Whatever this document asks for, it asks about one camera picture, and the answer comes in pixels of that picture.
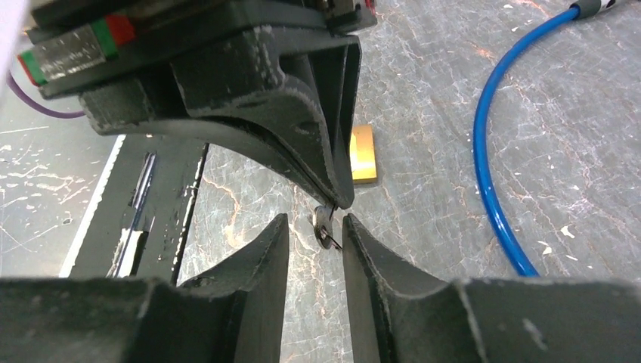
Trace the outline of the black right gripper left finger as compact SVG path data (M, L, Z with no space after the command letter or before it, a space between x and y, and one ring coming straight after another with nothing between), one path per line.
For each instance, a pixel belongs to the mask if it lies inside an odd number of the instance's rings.
M288 218L176 287L155 278L4 278L3 362L276 362Z

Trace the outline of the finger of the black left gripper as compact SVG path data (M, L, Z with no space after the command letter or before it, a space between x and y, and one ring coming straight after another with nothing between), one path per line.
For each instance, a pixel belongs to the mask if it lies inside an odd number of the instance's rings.
M321 199L349 208L354 201L349 143L361 65L357 36L328 40L324 48L308 55L315 92L314 128L309 155L309 174Z
M79 99L99 134L217 144L341 203L341 39L327 31L253 27Z

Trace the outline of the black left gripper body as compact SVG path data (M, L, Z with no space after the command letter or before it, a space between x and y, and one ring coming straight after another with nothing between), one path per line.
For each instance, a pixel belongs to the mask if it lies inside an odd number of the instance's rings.
M32 10L17 60L44 98L75 95L257 26L344 34L374 26L373 1L50 1Z

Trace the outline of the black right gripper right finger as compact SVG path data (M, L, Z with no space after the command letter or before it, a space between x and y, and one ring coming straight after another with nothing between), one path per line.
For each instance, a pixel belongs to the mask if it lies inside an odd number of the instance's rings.
M638 362L640 290L621 281L440 280L353 215L342 258L356 362Z

